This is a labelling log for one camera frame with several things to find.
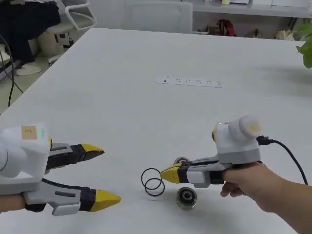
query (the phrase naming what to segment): human hand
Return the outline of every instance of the human hand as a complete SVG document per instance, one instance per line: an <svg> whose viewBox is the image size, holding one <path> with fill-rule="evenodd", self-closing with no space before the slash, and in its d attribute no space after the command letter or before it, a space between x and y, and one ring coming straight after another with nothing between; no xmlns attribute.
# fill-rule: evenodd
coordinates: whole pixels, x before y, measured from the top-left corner
<svg viewBox="0 0 312 234"><path fill-rule="evenodd" d="M273 212L285 181L258 162L239 169L228 169L223 173L223 178L226 183L221 191L222 197L247 195L266 212Z"/></svg>
<svg viewBox="0 0 312 234"><path fill-rule="evenodd" d="M0 196L0 213L22 210L25 205L25 200L21 194Z"/></svg>

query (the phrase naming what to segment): person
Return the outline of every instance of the person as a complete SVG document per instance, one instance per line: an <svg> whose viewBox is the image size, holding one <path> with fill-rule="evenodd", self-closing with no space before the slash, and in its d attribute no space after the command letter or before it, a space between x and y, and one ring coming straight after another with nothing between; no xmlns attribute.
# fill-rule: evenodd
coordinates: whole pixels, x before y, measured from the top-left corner
<svg viewBox="0 0 312 234"><path fill-rule="evenodd" d="M0 5L0 35L10 46L12 57L24 64L16 70L16 75L27 76L41 71L35 64L28 41L59 24L60 15L56 0L22 1L24 4L13 4L9 0ZM0 39L3 60L10 59L6 51L5 43Z"/></svg>
<svg viewBox="0 0 312 234"><path fill-rule="evenodd" d="M262 163L229 169L221 196L247 195L265 212L275 213L299 234L312 233L312 187L285 180ZM21 195L0 196L0 212L25 207Z"/></svg>

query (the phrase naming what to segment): o-ring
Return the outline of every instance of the o-ring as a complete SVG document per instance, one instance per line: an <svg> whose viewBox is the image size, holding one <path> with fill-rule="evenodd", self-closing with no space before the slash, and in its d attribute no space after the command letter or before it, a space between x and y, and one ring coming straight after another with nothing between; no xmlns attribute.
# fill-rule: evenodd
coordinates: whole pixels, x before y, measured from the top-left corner
<svg viewBox="0 0 312 234"><path fill-rule="evenodd" d="M147 171L149 171L149 170L157 171L157 172L160 174L160 171L157 170L156 168L148 168L148 169L146 169L146 170L142 173L142 175L141 175L141 183L142 183L143 187L145 188L145 190L146 190L146 189L147 189L147 190L156 190L156 189L158 189L158 188L161 186L161 183L163 183L163 182L162 182L162 179L158 179L160 182L159 182L158 186L155 187L155 188L153 188L153 189L151 189L151 188L149 188L149 187L146 187L146 184L147 184L147 182L148 182L149 180L147 180L145 183L143 182L143 176L144 176L144 174L145 174Z"/></svg>
<svg viewBox="0 0 312 234"><path fill-rule="evenodd" d="M152 181L152 180L159 180L159 181L160 181L160 184L162 184L163 189L162 189L162 191L161 191L159 194L151 194L150 192L148 192L148 187L147 187L146 185L147 185L148 182L150 182L150 181ZM165 191L165 184L164 184L164 182L162 181L162 179L159 179L159 178L150 178L150 179L148 179L148 180L146 181L146 183L144 184L144 189L145 189L145 192L146 192L149 196L154 196L154 197L156 197L156 196L160 196L160 195L162 195L162 194L164 193L164 191Z"/></svg>

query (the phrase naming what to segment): black pants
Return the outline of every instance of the black pants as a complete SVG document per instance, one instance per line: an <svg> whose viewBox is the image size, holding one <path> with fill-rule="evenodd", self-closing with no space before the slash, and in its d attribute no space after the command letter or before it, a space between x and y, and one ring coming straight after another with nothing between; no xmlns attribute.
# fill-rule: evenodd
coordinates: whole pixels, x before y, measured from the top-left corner
<svg viewBox="0 0 312 234"><path fill-rule="evenodd" d="M28 40L59 23L59 8L54 2L0 5L0 34L9 44L14 60L34 62Z"/></svg>

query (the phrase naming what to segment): sticker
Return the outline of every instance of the sticker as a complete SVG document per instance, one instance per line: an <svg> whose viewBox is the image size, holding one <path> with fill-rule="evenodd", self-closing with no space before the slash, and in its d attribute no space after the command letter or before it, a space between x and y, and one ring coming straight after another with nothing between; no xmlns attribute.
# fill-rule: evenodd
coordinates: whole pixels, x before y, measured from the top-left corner
<svg viewBox="0 0 312 234"><path fill-rule="evenodd" d="M22 126L21 127L22 140L37 140L36 126Z"/></svg>
<svg viewBox="0 0 312 234"><path fill-rule="evenodd" d="M245 123L245 127L253 134L256 134L261 131L260 124L258 121L247 122Z"/></svg>

